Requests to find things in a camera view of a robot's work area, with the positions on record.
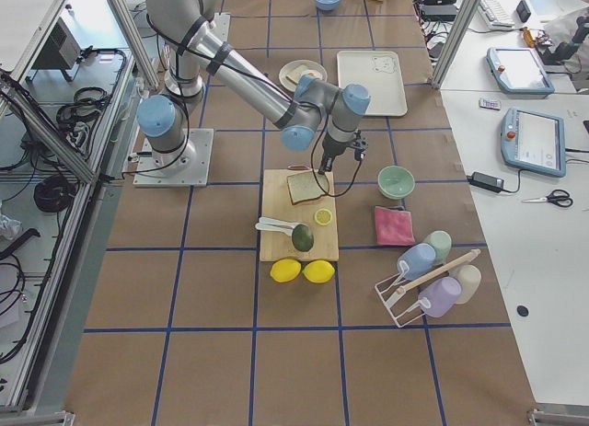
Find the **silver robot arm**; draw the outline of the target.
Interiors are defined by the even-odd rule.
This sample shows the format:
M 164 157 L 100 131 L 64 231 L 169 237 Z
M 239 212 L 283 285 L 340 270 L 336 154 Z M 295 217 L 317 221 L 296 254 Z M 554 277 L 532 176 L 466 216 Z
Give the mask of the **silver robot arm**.
M 367 147 L 359 132 L 371 97 L 358 84 L 339 88 L 312 75 L 302 75 L 290 98 L 261 71 L 213 32 L 218 0 L 146 0 L 150 26 L 178 55 L 196 60 L 209 75 L 234 90 L 282 131 L 284 146 L 304 151 L 319 126 L 327 130 L 318 172 L 332 170 L 337 156 L 354 151 L 361 162 Z

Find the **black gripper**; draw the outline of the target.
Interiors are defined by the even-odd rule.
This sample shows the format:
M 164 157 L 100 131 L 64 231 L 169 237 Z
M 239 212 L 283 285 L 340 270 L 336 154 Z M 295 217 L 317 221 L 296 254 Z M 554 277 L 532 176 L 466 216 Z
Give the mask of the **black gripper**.
M 319 164 L 318 174 L 324 175 L 332 171 L 335 159 L 347 149 L 353 150 L 355 161 L 362 162 L 368 143 L 362 136 L 361 130 L 345 131 L 339 128 L 333 121 L 329 121 L 321 145 L 323 154 Z

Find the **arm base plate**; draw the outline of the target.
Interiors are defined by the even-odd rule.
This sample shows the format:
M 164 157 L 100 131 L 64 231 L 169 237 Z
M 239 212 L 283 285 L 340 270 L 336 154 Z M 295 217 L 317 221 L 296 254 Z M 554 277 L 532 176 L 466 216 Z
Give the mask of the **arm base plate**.
M 203 49 L 214 56 L 217 50 L 228 40 L 231 16 L 227 12 L 215 13 L 212 21 L 205 23 L 205 32 L 201 40 Z
M 187 143 L 178 150 L 161 154 L 152 150 L 144 138 L 133 185 L 138 188 L 205 187 L 213 150 L 214 130 L 204 128 L 183 128 Z

